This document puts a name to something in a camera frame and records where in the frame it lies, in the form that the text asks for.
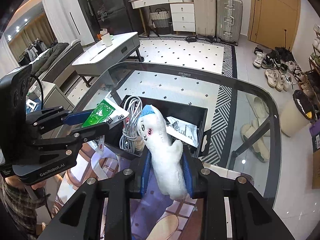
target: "drawer handle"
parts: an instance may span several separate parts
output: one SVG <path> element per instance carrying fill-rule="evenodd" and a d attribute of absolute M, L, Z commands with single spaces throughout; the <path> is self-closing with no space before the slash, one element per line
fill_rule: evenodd
<path fill-rule="evenodd" d="M 128 48 L 127 48 L 127 47 L 124 47 L 123 49 L 121 49 L 121 52 L 122 52 L 122 53 L 125 53 L 127 50 L 128 50 Z"/>

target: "black refrigerator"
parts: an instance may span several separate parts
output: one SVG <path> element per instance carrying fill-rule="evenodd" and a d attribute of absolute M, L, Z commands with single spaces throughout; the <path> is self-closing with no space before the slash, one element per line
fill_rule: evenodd
<path fill-rule="evenodd" d="M 78 0 L 92 36 L 96 39 L 101 28 L 117 35 L 143 32 L 139 11 L 129 0 Z"/>

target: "gray cable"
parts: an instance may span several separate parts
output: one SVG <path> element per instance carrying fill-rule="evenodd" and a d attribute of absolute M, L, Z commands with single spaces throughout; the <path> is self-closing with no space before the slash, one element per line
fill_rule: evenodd
<path fill-rule="evenodd" d="M 124 109 L 129 112 L 128 118 L 124 119 L 124 128 L 120 139 L 120 149 L 130 153 L 135 152 L 134 142 L 137 140 L 137 123 L 142 111 L 142 101 L 137 96 L 130 96 L 124 103 Z"/>

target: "screw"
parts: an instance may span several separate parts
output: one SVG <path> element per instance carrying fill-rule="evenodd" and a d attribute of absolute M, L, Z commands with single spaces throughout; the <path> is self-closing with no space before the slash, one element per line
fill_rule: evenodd
<path fill-rule="evenodd" d="M 203 175 L 208 175 L 208 174 L 210 174 L 210 170 L 207 169 L 207 168 L 203 168 L 203 169 L 201 169 L 201 173 L 202 173 Z"/>
<path fill-rule="evenodd" d="M 87 184 L 91 185 L 91 184 L 94 184 L 96 182 L 96 179 L 95 178 L 89 178 L 87 179 Z"/>
<path fill-rule="evenodd" d="M 123 170 L 123 174 L 124 175 L 130 175 L 132 173 L 132 170 L 131 169 L 124 169 Z"/>
<path fill-rule="evenodd" d="M 245 177 L 238 177 L 238 181 L 241 183 L 241 184 L 244 184 L 247 182 L 247 179 Z"/>

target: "shark plush hat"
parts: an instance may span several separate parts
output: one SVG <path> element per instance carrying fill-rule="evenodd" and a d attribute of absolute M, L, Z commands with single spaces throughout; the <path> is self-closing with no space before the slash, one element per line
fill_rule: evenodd
<path fill-rule="evenodd" d="M 180 140 L 171 144 L 165 129 L 166 122 L 160 111 L 152 105 L 146 105 L 138 120 L 138 133 L 151 153 L 153 170 L 162 194 L 171 199 L 186 196 L 186 184 L 180 159 L 183 145 Z"/>

